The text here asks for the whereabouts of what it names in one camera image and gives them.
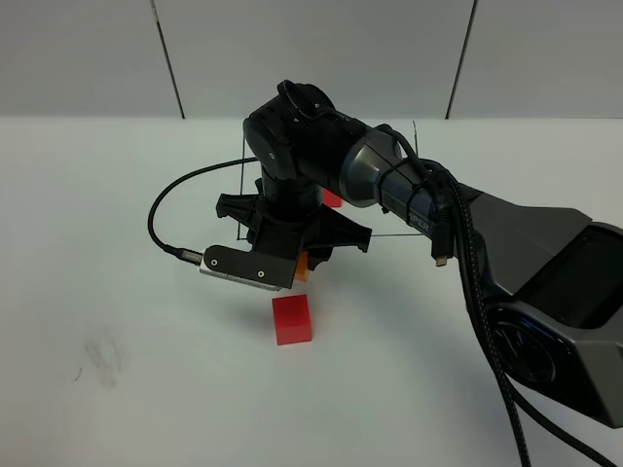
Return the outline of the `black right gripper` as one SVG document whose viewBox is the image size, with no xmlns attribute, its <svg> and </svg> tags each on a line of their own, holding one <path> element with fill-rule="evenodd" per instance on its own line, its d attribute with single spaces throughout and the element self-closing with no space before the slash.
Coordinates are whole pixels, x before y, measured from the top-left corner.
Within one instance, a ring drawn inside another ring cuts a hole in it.
<svg viewBox="0 0 623 467">
<path fill-rule="evenodd" d="M 231 217 L 248 228 L 251 250 L 284 259 L 309 253 L 309 269 L 327 262 L 336 247 L 355 246 L 368 251 L 372 231 L 336 210 L 320 204 L 314 212 L 297 220 L 281 220 L 272 215 L 260 195 L 221 195 L 216 213 Z"/>
</svg>

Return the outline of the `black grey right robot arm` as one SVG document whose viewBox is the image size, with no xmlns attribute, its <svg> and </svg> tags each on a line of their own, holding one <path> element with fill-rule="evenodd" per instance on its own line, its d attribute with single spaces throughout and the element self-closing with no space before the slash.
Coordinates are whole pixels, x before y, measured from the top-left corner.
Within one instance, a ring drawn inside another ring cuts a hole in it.
<svg viewBox="0 0 623 467">
<path fill-rule="evenodd" d="M 296 268 L 336 247 L 366 250 L 371 232 L 323 205 L 378 205 L 458 261 L 469 319 L 494 372 L 523 465 L 521 413 L 600 465 L 607 459 L 547 419 L 528 387 L 598 422 L 622 424 L 622 232 L 570 208 L 528 207 L 463 185 L 421 159 L 388 125 L 337 111 L 313 85 L 284 81 L 249 115 L 244 138 L 262 167 L 253 196 L 223 195 L 216 212 L 247 227 L 249 251 L 205 250 L 202 269 L 288 288 Z"/>
</svg>

